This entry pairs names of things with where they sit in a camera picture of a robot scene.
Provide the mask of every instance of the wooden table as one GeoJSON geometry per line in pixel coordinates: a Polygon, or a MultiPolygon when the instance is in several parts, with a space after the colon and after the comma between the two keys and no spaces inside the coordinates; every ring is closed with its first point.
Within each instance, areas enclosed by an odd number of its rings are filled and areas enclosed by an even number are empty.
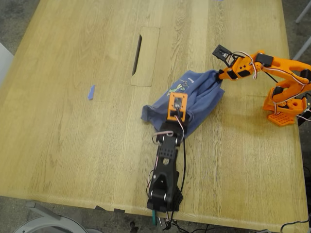
{"type": "MultiPolygon", "coordinates": [[[[41,0],[0,90],[0,195],[151,215],[156,146],[142,106],[189,69],[224,67],[218,44],[288,57],[281,1],[41,0]]],[[[264,74],[223,82],[186,140],[177,219],[277,232],[307,218],[298,127],[261,108],[273,85],[264,74]]]]}

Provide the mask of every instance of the gray floor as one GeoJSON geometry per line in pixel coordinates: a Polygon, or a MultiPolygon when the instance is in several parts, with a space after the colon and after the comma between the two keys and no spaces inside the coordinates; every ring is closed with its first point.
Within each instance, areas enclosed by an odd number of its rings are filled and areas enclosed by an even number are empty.
{"type": "MultiPolygon", "coordinates": [[[[13,54],[25,33],[27,25],[39,0],[0,0],[0,42],[13,54]]],[[[303,18],[300,24],[294,20],[307,5],[309,0],[283,0],[283,8],[286,22],[288,44],[291,57],[300,49],[302,44],[311,35],[311,11],[303,18]]],[[[311,64],[311,47],[307,49],[300,61],[311,64]]],[[[300,128],[300,140],[304,165],[311,168],[311,124],[304,123],[300,128]]],[[[13,198],[0,197],[0,233],[13,232],[19,225],[35,217],[35,214],[24,208],[25,201],[13,198]]],[[[130,232],[129,224],[135,221],[139,232],[156,233],[163,232],[160,226],[151,225],[151,218],[122,213],[113,213],[101,210],[76,208],[62,205],[43,203],[58,214],[72,218],[81,218],[82,225],[86,228],[95,228],[104,233],[127,233],[130,232]]],[[[179,221],[179,225],[193,231],[205,228],[204,224],[179,221]]],[[[175,227],[170,232],[178,232],[175,227]]],[[[217,229],[215,232],[246,233],[244,229],[217,229]]]]}

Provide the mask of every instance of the blue cloth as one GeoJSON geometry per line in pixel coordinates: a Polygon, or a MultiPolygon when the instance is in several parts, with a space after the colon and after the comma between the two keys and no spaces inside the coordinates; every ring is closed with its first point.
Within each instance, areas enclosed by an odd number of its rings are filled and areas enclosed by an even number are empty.
{"type": "Polygon", "coordinates": [[[141,119],[153,124],[157,131],[166,121],[170,94],[172,92],[187,93],[186,114],[189,114],[188,132],[190,135],[209,115],[223,96],[221,82],[216,78],[215,70],[205,73],[195,73],[191,70],[184,73],[170,89],[152,106],[142,108],[141,119]]]}

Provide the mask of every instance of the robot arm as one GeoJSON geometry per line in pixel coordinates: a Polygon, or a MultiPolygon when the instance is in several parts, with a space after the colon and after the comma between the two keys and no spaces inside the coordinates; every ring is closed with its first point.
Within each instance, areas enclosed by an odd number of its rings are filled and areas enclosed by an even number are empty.
{"type": "Polygon", "coordinates": [[[264,102],[265,110],[274,111],[268,119],[279,126],[294,124],[296,115],[307,108],[307,98],[295,99],[296,96],[311,90],[311,66],[299,61],[281,59],[264,54],[260,50],[248,55],[244,52],[230,52],[219,45],[213,55],[225,62],[227,67],[219,70],[218,78],[237,80],[257,72],[264,71],[284,78],[272,88],[264,102]]]}

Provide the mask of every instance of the small blue object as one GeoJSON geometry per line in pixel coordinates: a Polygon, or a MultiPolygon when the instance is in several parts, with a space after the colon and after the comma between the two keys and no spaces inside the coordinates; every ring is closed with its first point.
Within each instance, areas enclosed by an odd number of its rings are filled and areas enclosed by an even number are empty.
{"type": "Polygon", "coordinates": [[[88,96],[87,96],[88,100],[92,100],[92,99],[93,99],[94,91],[95,91],[95,85],[93,85],[93,86],[91,87],[91,90],[89,91],[89,94],[88,94],[88,96]]]}

